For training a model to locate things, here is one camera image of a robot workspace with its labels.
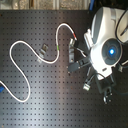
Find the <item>cable connector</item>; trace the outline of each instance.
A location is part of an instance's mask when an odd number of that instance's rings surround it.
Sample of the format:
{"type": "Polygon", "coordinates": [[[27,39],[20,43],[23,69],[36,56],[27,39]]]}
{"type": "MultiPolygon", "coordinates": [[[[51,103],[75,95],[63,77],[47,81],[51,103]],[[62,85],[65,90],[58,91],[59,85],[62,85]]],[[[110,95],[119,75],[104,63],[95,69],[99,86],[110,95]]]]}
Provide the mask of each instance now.
{"type": "Polygon", "coordinates": [[[43,47],[40,49],[39,56],[40,56],[41,58],[44,58],[44,55],[46,54],[47,50],[48,50],[48,46],[44,44],[43,47]]]}
{"type": "Polygon", "coordinates": [[[123,66],[121,66],[121,65],[119,64],[118,71],[122,72],[122,70],[123,70],[123,66]]]}
{"type": "Polygon", "coordinates": [[[86,90],[86,91],[89,91],[89,89],[90,89],[89,82],[84,83],[83,89],[86,90]]]}

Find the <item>wire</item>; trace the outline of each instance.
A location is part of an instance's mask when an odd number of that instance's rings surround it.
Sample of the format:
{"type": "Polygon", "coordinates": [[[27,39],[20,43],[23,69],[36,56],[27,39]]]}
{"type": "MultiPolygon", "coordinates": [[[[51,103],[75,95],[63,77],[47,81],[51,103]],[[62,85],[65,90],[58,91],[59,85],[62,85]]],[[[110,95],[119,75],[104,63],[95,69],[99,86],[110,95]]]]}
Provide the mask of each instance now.
{"type": "Polygon", "coordinates": [[[26,102],[26,101],[29,99],[29,97],[30,97],[30,92],[31,92],[31,90],[30,90],[30,84],[29,84],[29,81],[28,81],[26,75],[25,75],[25,74],[23,73],[23,71],[19,68],[19,66],[16,64],[16,62],[14,61],[14,59],[13,59],[13,57],[12,57],[12,49],[13,49],[14,46],[17,45],[17,44],[25,44],[27,47],[29,47],[29,48],[31,49],[31,51],[35,54],[35,56],[38,57],[41,61],[43,61],[43,62],[45,62],[45,63],[47,63],[47,64],[53,64],[53,63],[55,63],[55,62],[58,60],[58,58],[59,58],[58,31],[59,31],[60,27],[62,27],[62,26],[68,27],[69,30],[71,31],[71,33],[73,34],[75,40],[77,40],[76,35],[74,34],[74,31],[72,30],[72,28],[71,28],[68,24],[66,24],[66,23],[60,24],[60,25],[58,26],[57,30],[56,30],[57,57],[56,57],[56,59],[53,60],[53,61],[47,61],[47,60],[44,60],[43,58],[41,58],[41,57],[34,51],[34,49],[33,49],[28,43],[26,43],[25,41],[16,41],[15,43],[13,43],[13,44],[11,45],[10,50],[9,50],[9,56],[10,56],[11,61],[12,61],[13,64],[15,65],[15,67],[20,71],[20,73],[23,75],[23,77],[25,78],[25,80],[26,80],[26,82],[27,82],[27,85],[28,85],[28,96],[27,96],[27,98],[24,99],[24,100],[18,99],[18,98],[9,90],[9,88],[8,88],[2,81],[0,81],[0,84],[3,85],[3,86],[6,88],[6,90],[10,93],[10,95],[11,95],[14,99],[16,99],[17,101],[22,102],[22,103],[23,103],[23,102],[26,102]]]}
{"type": "Polygon", "coordinates": [[[118,28],[118,26],[119,26],[119,23],[120,23],[122,17],[123,17],[124,14],[127,12],[127,10],[128,10],[128,8],[127,8],[127,9],[123,12],[123,14],[121,15],[121,17],[120,17],[120,19],[119,19],[119,21],[118,21],[118,23],[117,23],[117,25],[116,25],[116,30],[115,30],[115,36],[116,36],[117,41],[118,41],[119,43],[123,44],[123,45],[126,44],[126,43],[123,43],[123,42],[118,38],[118,36],[117,36],[117,28],[118,28]]]}

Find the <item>white cable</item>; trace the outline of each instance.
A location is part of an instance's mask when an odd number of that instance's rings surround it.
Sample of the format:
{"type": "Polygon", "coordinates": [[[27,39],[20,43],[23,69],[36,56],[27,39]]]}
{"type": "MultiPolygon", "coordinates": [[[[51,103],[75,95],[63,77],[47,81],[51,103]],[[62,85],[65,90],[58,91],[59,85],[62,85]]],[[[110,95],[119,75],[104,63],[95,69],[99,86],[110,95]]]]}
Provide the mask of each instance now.
{"type": "Polygon", "coordinates": [[[128,60],[126,60],[125,62],[123,62],[122,65],[125,65],[125,64],[127,64],[127,63],[128,63],[128,60]]]}
{"type": "Polygon", "coordinates": [[[68,27],[69,30],[72,32],[72,34],[73,34],[75,40],[77,40],[77,38],[76,38],[76,36],[75,36],[75,34],[74,34],[72,28],[71,28],[68,24],[66,24],[66,23],[60,24],[60,25],[58,26],[57,30],[56,30],[57,57],[56,57],[56,59],[53,60],[53,61],[47,61],[47,60],[42,59],[42,58],[34,51],[34,49],[33,49],[28,43],[26,43],[25,41],[16,41],[16,42],[13,43],[12,46],[10,47],[10,51],[9,51],[10,59],[11,59],[11,61],[13,62],[13,64],[16,66],[16,68],[21,72],[21,74],[23,75],[23,77],[25,78],[25,80],[26,80],[26,82],[27,82],[27,85],[28,85],[28,96],[27,96],[26,99],[20,100],[20,99],[18,99],[14,94],[12,94],[12,92],[8,89],[8,87],[7,87],[2,81],[0,81],[0,84],[2,84],[2,85],[6,88],[6,90],[10,93],[10,95],[11,95],[14,99],[16,99],[17,101],[22,102],[22,103],[23,103],[23,102],[26,102],[26,101],[29,99],[29,97],[30,97],[30,92],[31,92],[31,90],[30,90],[30,84],[29,84],[29,81],[28,81],[27,77],[25,76],[25,74],[23,73],[23,71],[18,67],[18,65],[16,64],[16,62],[14,61],[14,59],[13,59],[13,57],[12,57],[12,49],[13,49],[13,47],[14,47],[16,44],[21,44],[21,43],[22,43],[22,44],[25,44],[26,46],[28,46],[28,47],[32,50],[32,52],[33,52],[41,61],[43,61],[43,62],[45,62],[45,63],[47,63],[47,64],[53,64],[53,63],[55,63],[55,62],[58,60],[58,58],[59,58],[58,31],[59,31],[60,27],[62,27],[62,26],[68,27]]]}
{"type": "Polygon", "coordinates": [[[80,51],[81,52],[81,54],[83,55],[83,57],[86,57],[86,55],[84,54],[84,52],[83,51],[80,51]]]}

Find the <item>perforated board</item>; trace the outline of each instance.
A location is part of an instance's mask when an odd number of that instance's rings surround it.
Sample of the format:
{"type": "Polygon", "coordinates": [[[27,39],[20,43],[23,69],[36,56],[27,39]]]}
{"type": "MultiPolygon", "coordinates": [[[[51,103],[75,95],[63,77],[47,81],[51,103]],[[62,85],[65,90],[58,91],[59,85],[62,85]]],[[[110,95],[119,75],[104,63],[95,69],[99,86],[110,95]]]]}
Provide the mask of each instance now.
{"type": "MultiPolygon", "coordinates": [[[[0,80],[19,98],[27,96],[27,84],[9,58],[9,48],[17,40],[29,43],[37,53],[43,43],[48,45],[45,58],[56,57],[55,31],[68,23],[79,40],[91,26],[93,14],[87,11],[0,11],[0,80]]],[[[87,68],[68,74],[70,31],[59,30],[59,60],[48,65],[39,63],[25,45],[16,45],[13,57],[27,75],[31,96],[19,103],[6,90],[0,93],[0,128],[127,128],[128,97],[116,94],[105,105],[95,82],[89,92],[83,90],[87,68]]],[[[75,53],[75,59],[81,58],[75,53]]],[[[128,70],[114,71],[117,89],[128,90],[128,70]]]]}

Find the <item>blue light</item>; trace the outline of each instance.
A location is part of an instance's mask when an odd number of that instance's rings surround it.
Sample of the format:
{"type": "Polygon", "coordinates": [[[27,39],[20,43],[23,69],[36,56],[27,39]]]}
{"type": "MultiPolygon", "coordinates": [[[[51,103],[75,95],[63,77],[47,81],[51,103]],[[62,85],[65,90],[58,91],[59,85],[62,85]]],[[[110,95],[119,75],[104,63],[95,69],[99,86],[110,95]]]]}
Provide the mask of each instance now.
{"type": "Polygon", "coordinates": [[[115,53],[115,50],[114,49],[110,49],[109,53],[110,53],[110,55],[113,55],[115,53]]]}

